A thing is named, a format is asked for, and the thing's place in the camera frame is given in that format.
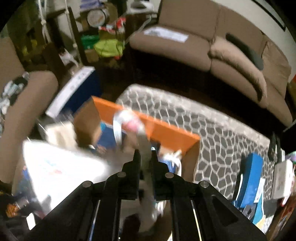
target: paper on couch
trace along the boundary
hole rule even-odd
[[[164,39],[184,43],[188,39],[188,35],[178,33],[162,27],[153,27],[144,31],[145,35],[157,36]]]

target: couch armrest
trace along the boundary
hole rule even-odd
[[[50,104],[58,89],[57,78],[52,72],[30,73],[27,87],[8,109],[4,132],[0,138],[0,180],[11,183],[18,163],[22,141],[31,133],[37,117]]]

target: wall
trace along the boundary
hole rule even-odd
[[[286,55],[292,72],[289,80],[296,74],[296,43],[286,28],[284,32],[280,26],[252,0],[213,0],[244,16],[262,32],[264,32]]]

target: white rope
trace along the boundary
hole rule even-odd
[[[38,8],[39,8],[39,15],[40,15],[40,19],[41,19],[43,38],[44,38],[45,42],[50,43],[51,42],[51,38],[50,38],[50,35],[48,33],[48,29],[47,29],[47,26],[46,26],[46,19],[45,19],[46,18],[46,10],[47,10],[47,0],[44,1],[44,14],[45,14],[45,18],[43,16],[41,0],[38,0]]]
[[[68,25],[69,25],[70,33],[71,33],[72,40],[73,40],[73,48],[76,50],[76,54],[77,54],[79,63],[82,65],[82,59],[81,59],[81,56],[80,56],[80,53],[79,53],[79,49],[78,49],[78,46],[77,46],[77,43],[76,43],[76,40],[75,40],[75,36],[74,36],[74,32],[73,32],[73,29],[72,29],[72,25],[71,25],[71,19],[70,19],[70,13],[69,13],[69,8],[68,8],[67,0],[65,0],[65,9],[66,9],[65,14],[67,16]]]

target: brown couch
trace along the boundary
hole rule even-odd
[[[225,38],[226,33],[235,35],[261,56],[267,41],[271,40],[250,21],[211,0],[163,0],[158,25],[185,33],[189,37],[181,43],[140,32],[131,37],[131,48],[210,72],[253,102],[259,103],[257,92],[250,81],[227,63],[208,56],[214,36]],[[279,52],[287,62],[284,54],[280,50]],[[283,125],[289,126],[292,123],[292,115],[285,96],[277,91],[276,81],[271,83],[266,80],[266,84],[266,109]]]
[[[0,39],[0,90],[9,80],[24,73],[10,38]],[[20,158],[22,141],[31,133],[36,118],[49,105],[58,82],[49,71],[30,73],[27,87],[18,96],[16,103],[8,109],[4,132],[0,138],[0,180],[11,183]]]

